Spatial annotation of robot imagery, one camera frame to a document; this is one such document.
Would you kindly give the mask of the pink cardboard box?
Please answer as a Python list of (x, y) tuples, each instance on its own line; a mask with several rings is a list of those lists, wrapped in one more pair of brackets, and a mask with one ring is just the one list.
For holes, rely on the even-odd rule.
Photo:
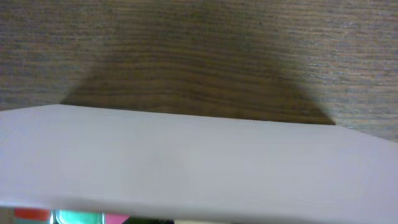
[(397, 144), (332, 125), (48, 105), (1, 113), (1, 205), (396, 223)]

